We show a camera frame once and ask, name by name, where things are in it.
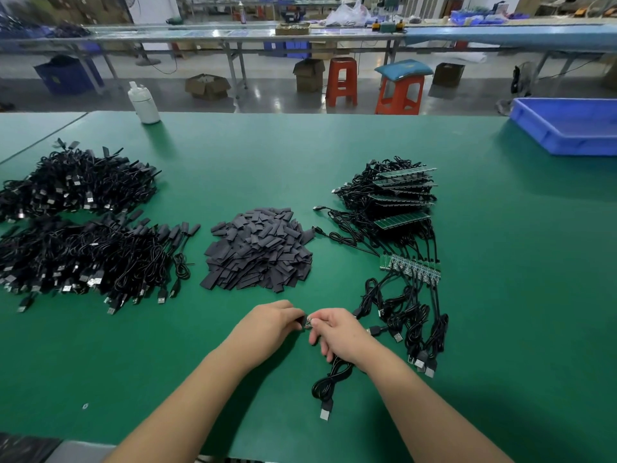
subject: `blue tray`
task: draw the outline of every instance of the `blue tray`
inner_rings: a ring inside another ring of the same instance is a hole
[[[510,118],[551,154],[617,155],[617,99],[515,99]]]

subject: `hand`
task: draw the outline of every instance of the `hand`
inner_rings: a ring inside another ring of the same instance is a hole
[[[363,369],[370,352],[381,346],[345,309],[322,309],[308,317],[313,327],[308,342],[315,344],[320,336],[321,353],[328,362],[332,362],[336,354]]]
[[[304,312],[289,301],[258,305],[240,320],[220,347],[234,355],[233,360],[248,372],[269,358],[289,333],[302,330],[296,320],[303,316]]]

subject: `concrete floor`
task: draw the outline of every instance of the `concrete floor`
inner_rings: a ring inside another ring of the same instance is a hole
[[[355,46],[348,42],[346,46]],[[259,49],[258,44],[248,48]],[[374,68],[383,61],[381,53],[356,54],[358,68],[358,106],[339,99],[336,107],[325,105],[323,93],[298,93],[292,74],[297,59],[245,55],[248,89],[240,92],[240,99],[222,99],[214,102],[194,99],[184,92],[184,80],[199,73],[230,77],[227,57],[223,54],[193,55],[177,59],[169,55],[156,56],[162,63],[154,67],[137,67],[129,56],[112,55],[112,63],[120,85],[128,87],[129,80],[147,86],[161,111],[176,112],[238,112],[238,113],[368,113],[373,114],[380,86],[380,75]],[[457,88],[432,85],[427,77],[421,113],[431,115],[493,115],[499,99],[510,98],[512,70],[523,61],[539,61],[538,53],[516,55],[486,55],[482,63],[452,59],[444,54],[399,53],[397,60],[414,58],[435,68],[442,61],[465,64],[463,79]],[[99,97],[94,92],[80,96],[53,96],[38,79],[34,66],[48,59],[41,55],[0,56],[0,100],[12,102],[19,111],[92,111],[131,110],[126,91],[112,79],[104,59],[96,58],[95,64],[105,80],[107,90]],[[536,96],[551,95],[564,60],[549,60],[541,72],[541,79],[534,91]],[[576,60],[559,84],[557,97],[617,97],[617,92],[600,87],[600,78],[607,66],[599,62]]]

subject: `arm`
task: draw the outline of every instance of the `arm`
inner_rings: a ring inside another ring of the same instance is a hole
[[[269,358],[290,332],[302,329],[295,320],[303,315],[289,301],[255,307],[105,463],[194,462],[240,381]]]
[[[348,311],[322,309],[309,317],[309,342],[320,336],[328,362],[336,354],[368,374],[416,463],[511,462]]]

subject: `plastic bag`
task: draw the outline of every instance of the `plastic bag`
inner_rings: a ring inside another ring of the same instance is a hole
[[[362,26],[368,18],[368,10],[361,0],[356,0],[353,8],[346,3],[341,4],[326,18],[326,26]]]

